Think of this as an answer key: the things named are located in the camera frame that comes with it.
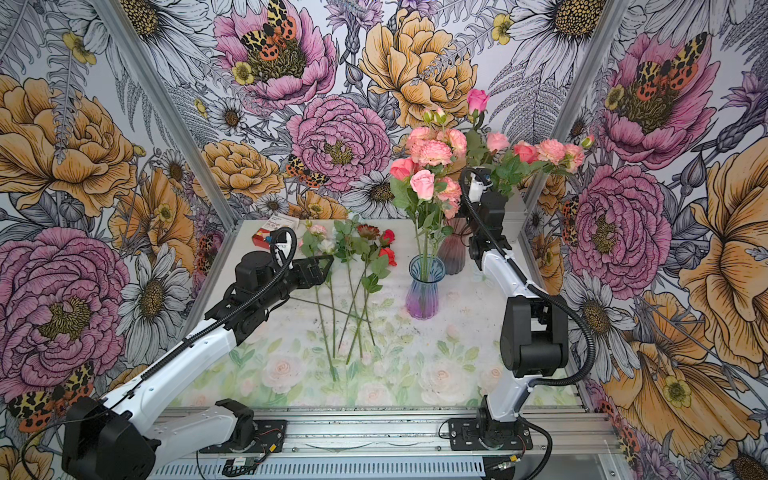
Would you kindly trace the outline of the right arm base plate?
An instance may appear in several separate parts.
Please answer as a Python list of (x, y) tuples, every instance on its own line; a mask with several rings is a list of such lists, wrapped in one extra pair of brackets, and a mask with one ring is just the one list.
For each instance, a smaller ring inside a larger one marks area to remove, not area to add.
[(519, 420), (501, 422), (481, 408), (474, 418), (450, 418), (448, 440), (453, 451), (519, 451), (533, 448), (529, 429)]

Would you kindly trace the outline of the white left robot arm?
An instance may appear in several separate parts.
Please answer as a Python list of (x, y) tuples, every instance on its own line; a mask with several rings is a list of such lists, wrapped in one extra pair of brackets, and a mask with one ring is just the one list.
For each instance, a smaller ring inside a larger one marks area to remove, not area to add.
[(257, 438), (254, 412), (232, 399), (169, 423), (158, 419), (294, 291), (322, 285), (332, 263), (329, 255), (296, 260), (266, 251), (244, 255), (222, 300), (170, 352), (103, 399), (81, 399), (69, 409), (63, 470), (76, 479), (145, 479), (156, 468), (211, 446), (252, 446)]

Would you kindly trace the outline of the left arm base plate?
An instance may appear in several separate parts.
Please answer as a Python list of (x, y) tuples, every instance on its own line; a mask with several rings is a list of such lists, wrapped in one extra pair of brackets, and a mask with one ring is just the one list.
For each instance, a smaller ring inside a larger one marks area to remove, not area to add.
[(201, 453), (271, 454), (282, 451), (287, 430), (286, 420), (256, 417), (251, 408), (232, 399), (219, 400), (215, 406), (232, 413), (236, 424), (225, 442), (201, 449)]

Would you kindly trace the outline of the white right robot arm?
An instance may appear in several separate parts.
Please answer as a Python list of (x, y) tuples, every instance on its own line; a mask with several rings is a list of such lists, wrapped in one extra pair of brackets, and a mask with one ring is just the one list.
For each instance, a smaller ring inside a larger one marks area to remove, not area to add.
[(456, 451), (525, 450), (532, 446), (521, 420), (534, 382), (552, 376), (567, 363), (568, 317), (551, 301), (530, 290), (503, 235), (504, 197), (474, 182), (462, 209), (472, 231), (470, 258), (500, 288), (506, 299), (499, 334), (504, 365), (496, 386), (485, 395), (474, 420), (449, 422)]

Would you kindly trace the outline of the pink rose stem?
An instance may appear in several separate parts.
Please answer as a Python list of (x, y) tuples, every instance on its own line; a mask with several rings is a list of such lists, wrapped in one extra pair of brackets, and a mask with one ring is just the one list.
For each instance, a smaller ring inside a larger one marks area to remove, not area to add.
[(414, 213), (416, 227), (422, 237), (421, 253), (427, 256), (430, 253), (434, 222), (439, 210), (435, 203), (435, 175), (430, 170), (420, 170), (411, 177), (410, 187), (416, 195)]
[(492, 171), (510, 147), (508, 137), (500, 132), (490, 132), (480, 142), (474, 155), (474, 166)]
[(490, 173), (491, 182), (498, 193), (509, 198), (517, 186), (534, 172), (531, 165), (534, 146), (525, 141), (510, 144), (500, 158), (500, 163)]

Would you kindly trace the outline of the pink flower stem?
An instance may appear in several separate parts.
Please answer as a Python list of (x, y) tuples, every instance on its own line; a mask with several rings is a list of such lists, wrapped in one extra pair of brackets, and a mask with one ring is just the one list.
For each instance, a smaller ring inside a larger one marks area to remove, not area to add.
[(443, 204), (445, 225), (447, 221), (457, 217), (461, 201), (461, 189), (459, 184), (450, 177), (442, 179), (445, 189), (438, 195)]
[(407, 140), (407, 153), (408, 157), (419, 164), (422, 168), (429, 169), (435, 175), (435, 195), (439, 210), (437, 211), (437, 219), (434, 222), (433, 237), (430, 244), (431, 249), (434, 246), (436, 237), (439, 237), (439, 231), (441, 229), (440, 222), (442, 220), (442, 202), (440, 201), (438, 194), (440, 189), (444, 189), (445, 186), (441, 183), (440, 165), (439, 165), (439, 148), (442, 144), (435, 140), (437, 128), (433, 122), (433, 115), (431, 112), (426, 113), (427, 124), (422, 127), (414, 129)]
[[(466, 165), (467, 140), (465, 134), (448, 126), (448, 115), (441, 107), (433, 112), (433, 121), (437, 128), (435, 140), (442, 144), (438, 156), (441, 168), (439, 176), (441, 179), (450, 177), (457, 182), (457, 175)], [(450, 227), (445, 225), (444, 213), (442, 220), (440, 240), (435, 243), (436, 248), (439, 248), (446, 236), (451, 233)]]
[(584, 164), (587, 153), (594, 144), (594, 135), (584, 137), (579, 143), (563, 143), (556, 139), (543, 140), (534, 146), (532, 168), (553, 175), (574, 174)]
[(328, 229), (318, 222), (306, 221), (305, 232), (301, 238), (301, 251), (305, 257), (320, 257), (320, 268), (326, 272), (325, 279), (314, 288), (315, 305), (317, 306), (320, 337), (326, 365), (333, 382), (338, 382), (340, 376), (335, 364), (337, 311), (333, 290), (333, 262), (335, 243), (331, 240)]
[(419, 234), (415, 222), (415, 204), (416, 195), (411, 190), (410, 179), (420, 170), (424, 170), (419, 164), (411, 158), (398, 159), (393, 162), (390, 168), (390, 189), (394, 196), (393, 204), (396, 208), (402, 210), (413, 222), (416, 239), (419, 243), (419, 253), (423, 248), (422, 237)]

